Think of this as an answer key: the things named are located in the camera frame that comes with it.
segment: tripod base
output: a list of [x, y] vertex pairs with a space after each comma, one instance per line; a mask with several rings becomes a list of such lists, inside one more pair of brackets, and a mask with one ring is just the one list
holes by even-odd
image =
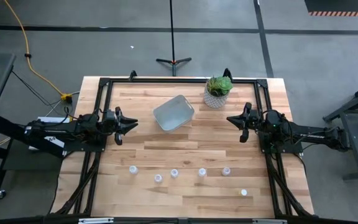
[[172, 60], [172, 61], [157, 58], [156, 61], [170, 64], [172, 66], [172, 76], [175, 77], [177, 75], [177, 65], [180, 62], [189, 62], [191, 61], [191, 58], [184, 58], [184, 59]]

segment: white plant pot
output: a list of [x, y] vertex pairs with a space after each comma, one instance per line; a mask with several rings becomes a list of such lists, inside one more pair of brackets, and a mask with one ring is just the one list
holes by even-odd
[[220, 108], [226, 103], [226, 99], [229, 96], [229, 93], [230, 93], [230, 91], [224, 96], [216, 97], [216, 96], [213, 96], [212, 94], [210, 94], [208, 92], [208, 90], [206, 89], [206, 85], [205, 85], [205, 88], [204, 88], [204, 102], [210, 108]]

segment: yellow cable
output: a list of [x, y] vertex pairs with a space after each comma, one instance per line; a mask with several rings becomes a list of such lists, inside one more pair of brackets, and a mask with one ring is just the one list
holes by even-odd
[[[16, 15], [15, 11], [13, 10], [13, 8], [11, 7], [11, 5], [8, 3], [7, 0], [4, 0], [6, 5], [8, 6], [8, 8], [11, 10], [11, 12], [13, 13], [13, 16], [15, 16], [17, 22], [19, 23], [20, 27], [22, 28], [23, 31], [23, 35], [24, 35], [24, 40], [25, 40], [25, 48], [26, 48], [26, 53], [30, 54], [30, 48], [29, 48], [29, 41], [27, 40], [27, 35], [25, 34], [22, 22], [20, 21], [19, 17]], [[33, 72], [34, 74], [36, 74], [38, 77], [40, 77], [41, 79], [43, 79], [45, 82], [49, 83], [49, 85], [51, 85], [61, 96], [61, 99], [66, 101], [67, 97], [71, 97], [70, 94], [65, 94], [62, 93], [51, 81], [47, 80], [45, 77], [43, 77], [42, 75], [40, 75], [39, 73], [37, 73], [32, 67], [31, 67], [31, 63], [30, 63], [30, 58], [27, 58], [27, 63], [29, 64], [29, 68], [31, 70], [31, 72]]]

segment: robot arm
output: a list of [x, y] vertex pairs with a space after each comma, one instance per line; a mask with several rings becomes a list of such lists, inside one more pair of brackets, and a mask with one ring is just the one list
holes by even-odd
[[276, 110], [265, 111], [259, 116], [258, 111], [252, 110], [251, 107], [251, 103], [246, 103], [242, 114], [227, 117], [228, 121], [242, 130], [240, 142], [248, 140], [249, 129], [252, 129], [259, 133], [262, 145], [266, 146], [264, 148], [270, 153], [303, 152], [302, 148], [298, 147], [301, 142], [325, 144], [341, 152], [349, 150], [343, 129], [299, 126], [288, 121], [284, 114]]
[[65, 143], [65, 151], [97, 151], [101, 149], [105, 136], [114, 134], [116, 144], [121, 145], [121, 135], [138, 125], [136, 119], [123, 116], [120, 107], [116, 107], [115, 113], [111, 110], [103, 113], [103, 121], [99, 121], [98, 110], [80, 115], [69, 123], [32, 121], [25, 127], [24, 134], [31, 140], [53, 136]]

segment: green leaves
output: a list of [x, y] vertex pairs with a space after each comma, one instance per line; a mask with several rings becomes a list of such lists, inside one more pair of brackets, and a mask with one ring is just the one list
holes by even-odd
[[212, 77], [206, 85], [210, 94], [216, 97], [224, 96], [233, 88], [229, 77]]

